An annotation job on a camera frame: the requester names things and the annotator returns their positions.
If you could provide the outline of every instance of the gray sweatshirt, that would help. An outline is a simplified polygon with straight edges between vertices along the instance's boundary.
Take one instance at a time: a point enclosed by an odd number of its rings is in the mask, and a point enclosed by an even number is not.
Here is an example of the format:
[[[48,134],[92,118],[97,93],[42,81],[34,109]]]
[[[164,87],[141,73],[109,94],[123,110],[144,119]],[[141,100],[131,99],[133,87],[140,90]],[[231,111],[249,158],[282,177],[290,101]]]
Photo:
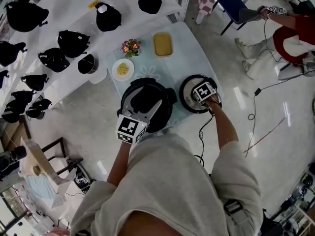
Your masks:
[[[223,205],[238,200],[245,219],[235,220]],[[178,135],[154,137],[131,152],[118,187],[92,184],[71,222],[71,236],[116,236],[133,211],[147,212],[184,236],[254,236],[262,223],[260,190],[238,142],[229,142],[214,163],[211,178]]]

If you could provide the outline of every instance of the small black pot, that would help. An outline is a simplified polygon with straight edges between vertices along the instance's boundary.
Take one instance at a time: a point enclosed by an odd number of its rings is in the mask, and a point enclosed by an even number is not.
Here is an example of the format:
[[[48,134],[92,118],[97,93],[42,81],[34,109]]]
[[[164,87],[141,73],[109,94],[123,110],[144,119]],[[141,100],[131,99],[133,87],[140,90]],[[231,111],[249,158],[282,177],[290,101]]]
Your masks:
[[[173,111],[173,104],[177,102],[176,93],[172,88],[165,88],[153,78],[141,78],[130,83],[130,87],[124,92],[121,108],[117,111],[117,115],[122,113],[126,97],[134,90],[144,87],[142,94],[137,94],[132,100],[131,105],[135,111],[147,113],[158,100],[162,103],[150,120],[147,132],[154,133],[163,129],[170,119]]]
[[[78,62],[79,72],[82,74],[92,74],[97,70],[96,60],[92,54],[86,55]]]

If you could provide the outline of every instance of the white floor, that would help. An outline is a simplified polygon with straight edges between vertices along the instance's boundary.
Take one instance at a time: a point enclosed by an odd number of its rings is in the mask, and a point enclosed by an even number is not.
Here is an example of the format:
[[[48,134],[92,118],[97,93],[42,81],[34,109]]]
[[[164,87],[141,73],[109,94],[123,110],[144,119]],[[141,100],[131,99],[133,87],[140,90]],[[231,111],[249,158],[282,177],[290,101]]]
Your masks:
[[[260,5],[285,6],[283,0],[250,0],[247,3],[252,9]],[[215,70],[224,90],[223,109],[235,125],[240,143],[246,150],[253,126],[253,121],[248,120],[248,115],[253,113],[253,93],[258,87],[277,83],[277,69],[266,67],[259,80],[251,80],[243,71],[243,57],[234,38],[252,44],[261,41],[264,21],[248,23],[240,31],[232,25],[220,36],[229,22],[227,14],[217,6],[213,14],[197,26],[194,22],[197,7],[196,0],[191,0],[186,23]],[[276,23],[267,22],[267,37],[278,27]],[[252,144],[285,118],[249,151],[247,157],[261,186],[263,205],[271,214],[289,195],[291,187],[315,155],[311,109],[314,82],[315,78],[300,77],[264,90],[255,99],[257,119]],[[60,109],[48,112],[43,120],[32,119],[29,127],[33,139],[41,146],[63,136],[68,141],[69,153],[84,158],[83,165],[93,178],[105,180],[105,171],[110,171],[120,145],[114,133],[119,107],[118,95],[108,76],[97,85],[86,83],[66,98]],[[194,154],[201,152],[198,130],[209,117],[208,114],[193,115],[179,124],[179,134],[190,143]],[[219,153],[215,121],[204,129],[204,141],[205,168],[211,172]]]

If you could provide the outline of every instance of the shoe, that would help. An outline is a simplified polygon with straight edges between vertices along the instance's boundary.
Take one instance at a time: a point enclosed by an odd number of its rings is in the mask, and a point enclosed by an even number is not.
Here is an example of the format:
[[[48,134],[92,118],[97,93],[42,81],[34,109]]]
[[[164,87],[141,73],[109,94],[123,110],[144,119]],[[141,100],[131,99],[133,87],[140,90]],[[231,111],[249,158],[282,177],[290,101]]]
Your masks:
[[[235,44],[241,50],[243,57],[249,59],[248,56],[246,55],[246,48],[248,48],[248,46],[245,45],[244,42],[242,42],[239,38],[235,39]]]
[[[251,67],[251,64],[247,61],[247,60],[243,60],[243,62],[242,62],[242,65],[243,65],[243,68],[244,68],[244,70],[245,70],[245,72],[246,72],[246,75],[249,77],[249,78],[251,78],[249,75],[248,75],[248,70],[250,69],[250,67]]]

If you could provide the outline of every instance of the blue chair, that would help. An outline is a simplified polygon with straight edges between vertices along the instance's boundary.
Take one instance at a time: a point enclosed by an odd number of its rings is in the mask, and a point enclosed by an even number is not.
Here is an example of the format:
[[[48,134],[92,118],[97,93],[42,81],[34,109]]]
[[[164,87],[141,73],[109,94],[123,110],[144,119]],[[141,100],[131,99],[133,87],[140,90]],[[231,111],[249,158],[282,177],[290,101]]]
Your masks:
[[[242,21],[240,18],[240,10],[247,9],[246,5],[243,3],[242,0],[217,0],[216,3],[213,5],[212,10],[215,9],[218,3],[221,4],[224,11],[231,18],[231,22],[228,23],[225,29],[221,32],[221,36],[226,32],[226,30],[231,26],[233,22],[236,23],[237,25],[242,24],[240,27],[237,28],[237,30],[239,30],[246,24],[246,22],[244,23],[244,21]]]

